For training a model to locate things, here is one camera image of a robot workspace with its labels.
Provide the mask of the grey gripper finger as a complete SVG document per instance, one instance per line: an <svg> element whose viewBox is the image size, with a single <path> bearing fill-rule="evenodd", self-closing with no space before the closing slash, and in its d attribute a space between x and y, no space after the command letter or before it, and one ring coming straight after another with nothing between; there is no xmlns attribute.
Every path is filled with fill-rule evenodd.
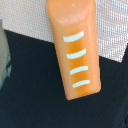
<svg viewBox="0 0 128 128"><path fill-rule="evenodd" d="M11 56L5 31L0 19L0 89L11 73Z"/></svg>

